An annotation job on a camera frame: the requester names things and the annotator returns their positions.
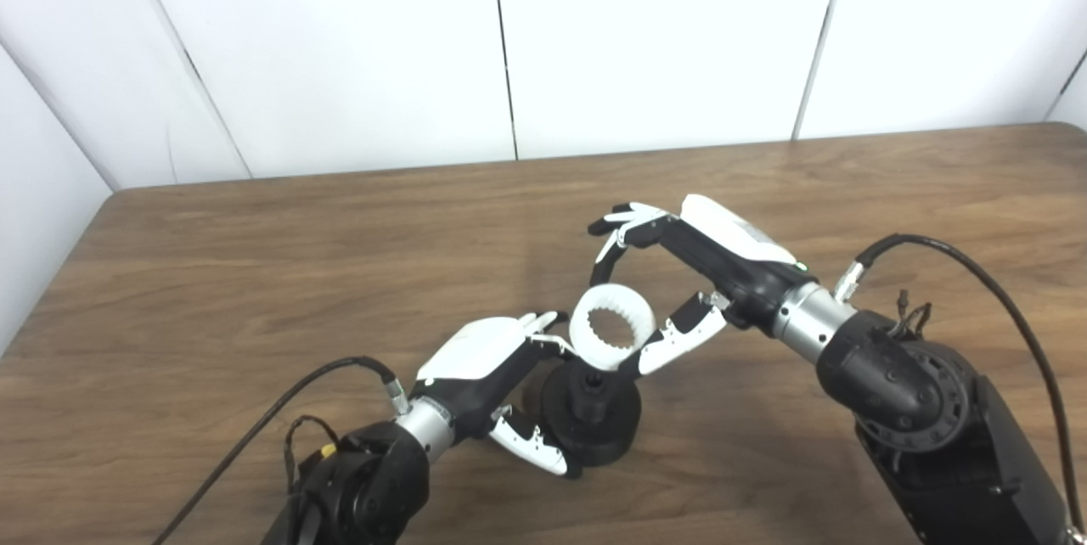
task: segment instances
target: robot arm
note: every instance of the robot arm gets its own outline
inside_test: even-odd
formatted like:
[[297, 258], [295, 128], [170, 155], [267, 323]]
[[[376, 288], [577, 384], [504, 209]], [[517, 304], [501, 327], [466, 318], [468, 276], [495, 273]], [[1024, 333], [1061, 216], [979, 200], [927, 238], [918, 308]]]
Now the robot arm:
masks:
[[573, 348], [547, 330], [549, 311], [464, 325], [418, 370], [397, 414], [359, 429], [299, 465], [298, 487], [262, 545], [395, 543], [429, 497], [429, 466], [465, 438], [490, 436], [551, 473], [580, 467], [524, 413], [503, 401], [542, 359]]
[[850, 268], [832, 294], [765, 234], [698, 195], [679, 215], [617, 206], [589, 233], [610, 234], [592, 284], [611, 277], [628, 246], [660, 244], [710, 278], [729, 324], [754, 326], [814, 364], [827, 395], [854, 413], [859, 441], [922, 542], [1080, 538], [988, 379], [950, 348], [849, 305], [863, 267]]

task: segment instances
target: white wall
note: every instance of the white wall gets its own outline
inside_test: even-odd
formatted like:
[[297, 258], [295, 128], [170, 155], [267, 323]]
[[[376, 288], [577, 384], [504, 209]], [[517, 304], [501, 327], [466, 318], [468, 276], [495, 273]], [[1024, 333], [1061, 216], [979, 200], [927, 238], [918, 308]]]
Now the white wall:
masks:
[[792, 133], [827, 0], [502, 0], [522, 157]]
[[1048, 120], [1071, 123], [1087, 131], [1087, 70], [1079, 67]]
[[801, 137], [1038, 122], [1087, 0], [837, 0]]
[[[107, 186], [502, 160], [515, 147], [532, 158], [787, 139], [795, 127], [1033, 122], [1087, 47], [1087, 0], [501, 11], [500, 22], [498, 0], [0, 0], [0, 340]], [[1083, 126], [1085, 110], [1080, 75], [1051, 117]]]
[[0, 354], [109, 194], [0, 49]]
[[513, 158], [496, 0], [162, 0], [258, 176]]
[[0, 0], [0, 41], [115, 188], [247, 176], [153, 0]]

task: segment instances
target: black base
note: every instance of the black base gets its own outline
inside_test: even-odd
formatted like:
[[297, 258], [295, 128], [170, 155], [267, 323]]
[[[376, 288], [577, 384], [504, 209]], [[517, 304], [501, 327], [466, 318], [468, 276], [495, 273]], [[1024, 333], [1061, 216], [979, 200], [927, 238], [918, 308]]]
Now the black base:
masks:
[[634, 382], [580, 359], [559, 367], [544, 382], [540, 421], [582, 466], [621, 459], [634, 443], [639, 418], [641, 395]]

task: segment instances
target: white gear ring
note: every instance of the white gear ring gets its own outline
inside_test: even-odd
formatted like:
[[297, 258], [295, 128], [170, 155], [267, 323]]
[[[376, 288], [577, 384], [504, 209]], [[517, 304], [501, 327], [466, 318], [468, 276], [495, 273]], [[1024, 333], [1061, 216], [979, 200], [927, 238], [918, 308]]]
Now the white gear ring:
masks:
[[[614, 347], [600, 338], [589, 323], [589, 312], [604, 310], [617, 313], [630, 326], [634, 339], [629, 347]], [[641, 295], [622, 284], [601, 284], [589, 288], [574, 308], [570, 320], [570, 342], [577, 356], [590, 367], [614, 371], [628, 356], [640, 351], [641, 346], [657, 331], [657, 318]]]

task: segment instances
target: cable connector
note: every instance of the cable connector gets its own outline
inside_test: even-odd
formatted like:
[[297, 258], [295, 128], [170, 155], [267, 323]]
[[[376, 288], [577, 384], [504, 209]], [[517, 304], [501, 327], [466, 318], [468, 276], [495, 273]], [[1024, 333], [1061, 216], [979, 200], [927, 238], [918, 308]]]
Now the cable connector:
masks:
[[392, 409], [396, 410], [397, 416], [407, 416], [411, 411], [411, 404], [408, 402], [408, 394], [404, 393], [404, 387], [400, 385], [400, 380], [392, 380], [385, 384], [385, 392], [388, 393], [389, 400], [392, 401]]
[[864, 277], [865, 271], [867, 270], [863, 264], [853, 261], [852, 264], [846, 269], [846, 273], [841, 274], [838, 283], [834, 285], [834, 300], [839, 304], [848, 302], [849, 299], [853, 297], [853, 293], [855, 293], [861, 285], [861, 278]]

